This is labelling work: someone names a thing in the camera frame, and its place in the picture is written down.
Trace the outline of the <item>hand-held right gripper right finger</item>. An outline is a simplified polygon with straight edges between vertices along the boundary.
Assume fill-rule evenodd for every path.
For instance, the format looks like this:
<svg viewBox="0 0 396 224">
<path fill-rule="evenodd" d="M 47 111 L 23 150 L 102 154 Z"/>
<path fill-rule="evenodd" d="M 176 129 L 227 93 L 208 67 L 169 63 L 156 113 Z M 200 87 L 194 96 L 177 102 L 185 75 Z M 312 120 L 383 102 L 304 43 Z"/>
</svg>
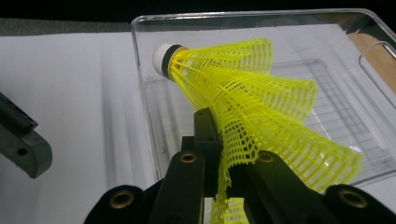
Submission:
<svg viewBox="0 0 396 224">
<path fill-rule="evenodd" d="M 245 198 L 248 192 L 247 165 L 239 164 L 229 169 L 231 184 L 226 189 L 228 198 Z"/>
</svg>

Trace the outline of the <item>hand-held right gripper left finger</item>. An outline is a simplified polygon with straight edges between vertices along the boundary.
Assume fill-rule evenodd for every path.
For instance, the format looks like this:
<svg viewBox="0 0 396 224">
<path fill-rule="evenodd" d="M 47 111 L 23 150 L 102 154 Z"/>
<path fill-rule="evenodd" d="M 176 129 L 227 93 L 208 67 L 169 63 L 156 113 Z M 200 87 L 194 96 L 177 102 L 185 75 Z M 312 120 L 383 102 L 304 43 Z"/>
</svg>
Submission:
<svg viewBox="0 0 396 224">
<path fill-rule="evenodd" d="M 182 137 L 182 150 L 194 150 L 205 159 L 205 196 L 214 198 L 218 192 L 219 155 L 221 143 L 215 121 L 208 108 L 193 115 L 194 136 Z"/>
</svg>

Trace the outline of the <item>clear plastic container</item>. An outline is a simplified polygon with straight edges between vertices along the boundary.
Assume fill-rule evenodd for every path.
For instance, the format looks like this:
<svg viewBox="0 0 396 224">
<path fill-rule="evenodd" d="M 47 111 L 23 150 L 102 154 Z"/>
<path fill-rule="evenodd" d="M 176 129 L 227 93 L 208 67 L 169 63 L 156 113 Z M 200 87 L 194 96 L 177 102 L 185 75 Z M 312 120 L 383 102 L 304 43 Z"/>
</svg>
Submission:
<svg viewBox="0 0 396 224">
<path fill-rule="evenodd" d="M 365 9 L 311 9 L 141 16 L 132 23 L 154 174 L 163 178 L 181 139 L 193 133 L 191 104 L 159 76 L 153 51 L 171 42 L 188 48 L 266 37 L 272 74 L 313 79 L 318 94 L 305 124 L 363 154 L 361 187 L 396 184 L 396 34 Z"/>
</svg>

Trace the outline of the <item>yellow plastic shuttlecock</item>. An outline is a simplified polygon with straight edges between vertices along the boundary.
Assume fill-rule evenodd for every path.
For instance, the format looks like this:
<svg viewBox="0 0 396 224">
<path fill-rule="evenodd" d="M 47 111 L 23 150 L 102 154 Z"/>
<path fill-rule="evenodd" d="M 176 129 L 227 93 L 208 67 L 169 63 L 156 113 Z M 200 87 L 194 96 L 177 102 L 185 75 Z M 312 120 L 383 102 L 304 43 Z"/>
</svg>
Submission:
<svg viewBox="0 0 396 224">
<path fill-rule="evenodd" d="M 210 100 L 224 146 L 221 164 L 251 163 L 263 150 L 284 152 L 303 127 L 317 87 L 312 80 L 226 76 Z"/>
<path fill-rule="evenodd" d="M 267 75 L 272 56 L 272 43 L 265 37 L 198 49 L 164 43 L 155 49 L 152 64 L 180 87 L 196 110 L 208 107 L 220 124 L 241 119 L 243 107 L 232 88 L 244 72 Z"/>
<path fill-rule="evenodd" d="M 265 150 L 278 155 L 311 189 L 322 192 L 347 183 L 361 170 L 362 155 L 312 131 L 294 120 L 251 122 L 232 120 L 219 126 L 223 150 L 219 162 L 218 193 L 212 203 L 210 224 L 247 224 L 242 199 L 228 196 L 230 169 L 250 164 Z"/>
</svg>

